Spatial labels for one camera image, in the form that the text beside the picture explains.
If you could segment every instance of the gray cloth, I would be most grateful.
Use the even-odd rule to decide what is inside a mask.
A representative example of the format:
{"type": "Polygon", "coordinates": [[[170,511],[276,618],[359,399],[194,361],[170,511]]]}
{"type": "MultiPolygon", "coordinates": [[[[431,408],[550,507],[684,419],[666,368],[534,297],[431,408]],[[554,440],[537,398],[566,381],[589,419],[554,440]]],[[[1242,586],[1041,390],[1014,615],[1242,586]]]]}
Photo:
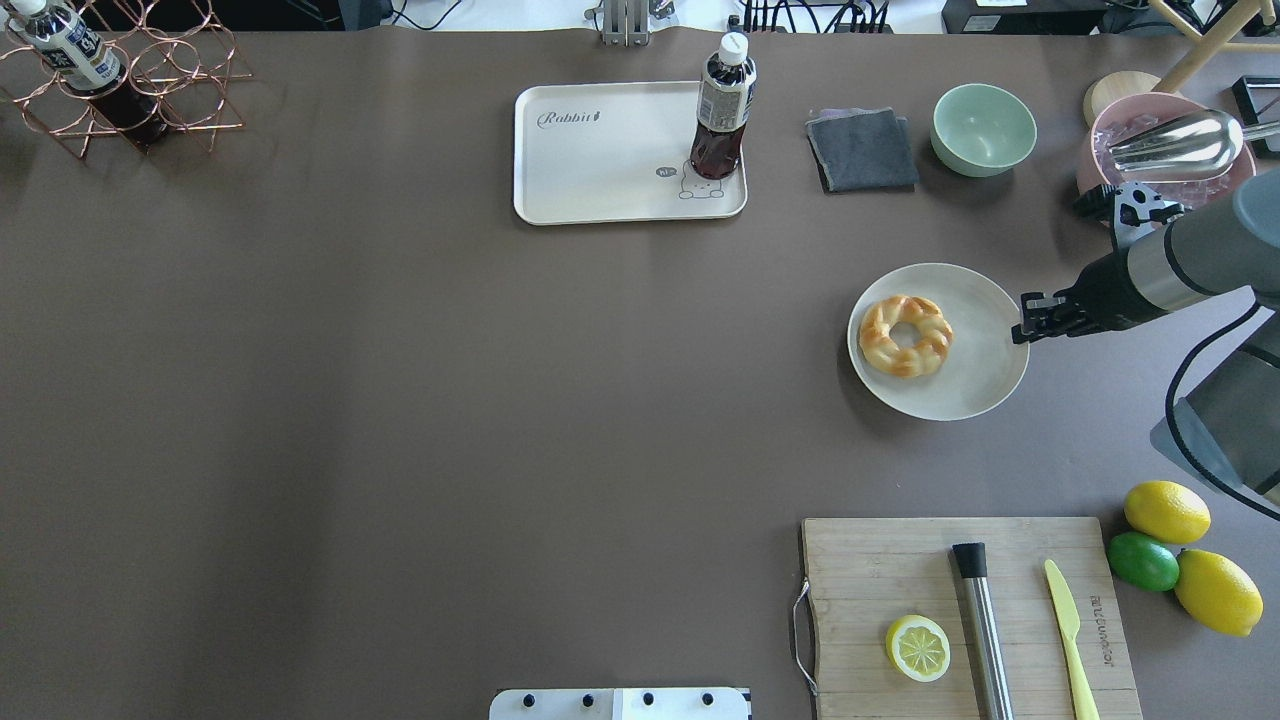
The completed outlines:
{"type": "Polygon", "coordinates": [[[906,141],[906,118],[895,117],[891,108],[823,110],[805,123],[805,131],[827,192],[920,181],[906,141]]]}

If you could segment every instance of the copper wire rack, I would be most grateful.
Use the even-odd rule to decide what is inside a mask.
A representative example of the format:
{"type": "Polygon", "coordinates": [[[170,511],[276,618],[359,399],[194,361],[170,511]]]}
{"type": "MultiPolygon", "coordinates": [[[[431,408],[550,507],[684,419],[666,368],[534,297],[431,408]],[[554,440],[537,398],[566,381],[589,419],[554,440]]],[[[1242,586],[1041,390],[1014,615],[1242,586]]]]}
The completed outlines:
{"type": "MultiPolygon", "coordinates": [[[[210,0],[84,0],[72,5],[92,27],[106,28],[100,32],[104,42],[120,55],[138,92],[156,99],[155,111],[170,135],[189,137],[211,154],[220,132],[244,127],[229,88],[252,78],[253,72],[210,0]],[[179,4],[189,6],[193,24],[188,29],[170,32],[148,24],[156,6],[173,9],[179,4]],[[104,14],[108,5],[114,6],[114,14],[104,14]]],[[[61,76],[12,28],[3,35],[8,40],[0,40],[0,101],[15,105],[28,128],[47,135],[79,160],[88,156],[96,140],[131,142],[120,133],[129,128],[114,127],[73,95],[61,76]]]]}

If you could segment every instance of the pink bowl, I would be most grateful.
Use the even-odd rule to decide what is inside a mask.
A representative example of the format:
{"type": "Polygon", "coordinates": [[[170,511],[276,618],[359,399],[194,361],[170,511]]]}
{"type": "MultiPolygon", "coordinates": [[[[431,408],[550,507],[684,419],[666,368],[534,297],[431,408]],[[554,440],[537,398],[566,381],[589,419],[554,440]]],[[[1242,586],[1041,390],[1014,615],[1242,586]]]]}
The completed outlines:
{"type": "MultiPolygon", "coordinates": [[[[1093,127],[1089,128],[1089,135],[1080,143],[1075,188],[1083,195],[1102,183],[1116,184],[1123,181],[1115,165],[1111,164],[1111,152],[1106,145],[1140,132],[1143,128],[1120,132],[1135,119],[1143,118],[1146,124],[1153,126],[1203,108],[1204,105],[1199,102],[1167,92],[1139,92],[1107,105],[1098,113],[1093,127]]],[[[1225,176],[1199,182],[1162,182],[1151,183],[1151,186],[1169,200],[1176,200],[1188,208],[1199,208],[1219,195],[1231,192],[1242,182],[1256,176],[1257,172],[1253,150],[1245,146],[1225,176]]]]}

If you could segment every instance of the soda bottle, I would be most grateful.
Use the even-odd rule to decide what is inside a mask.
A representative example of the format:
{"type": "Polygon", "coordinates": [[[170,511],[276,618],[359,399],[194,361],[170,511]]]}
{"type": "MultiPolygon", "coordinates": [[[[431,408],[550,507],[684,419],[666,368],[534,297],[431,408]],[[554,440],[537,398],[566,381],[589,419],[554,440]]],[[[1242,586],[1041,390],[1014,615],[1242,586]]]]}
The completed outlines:
{"type": "Polygon", "coordinates": [[[72,95],[83,97],[124,137],[147,147],[169,132],[160,101],[138,92],[128,68],[79,13],[60,0],[9,0],[17,13],[9,27],[63,76],[72,95]]]}
{"type": "Polygon", "coordinates": [[[694,172],[707,179],[728,177],[742,156],[742,133],[755,96],[755,60],[746,36],[730,32],[707,59],[698,91],[698,135],[689,152],[694,172]]]}

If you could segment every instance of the donut hole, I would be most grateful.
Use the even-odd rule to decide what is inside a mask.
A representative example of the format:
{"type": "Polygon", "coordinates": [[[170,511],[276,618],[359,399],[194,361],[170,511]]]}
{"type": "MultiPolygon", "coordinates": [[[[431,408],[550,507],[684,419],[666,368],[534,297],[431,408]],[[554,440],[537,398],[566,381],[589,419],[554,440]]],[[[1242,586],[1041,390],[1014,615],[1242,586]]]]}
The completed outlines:
{"type": "Polygon", "coordinates": [[[920,331],[911,323],[899,323],[888,329],[888,338],[899,347],[915,347],[915,343],[920,342],[920,331]]]}

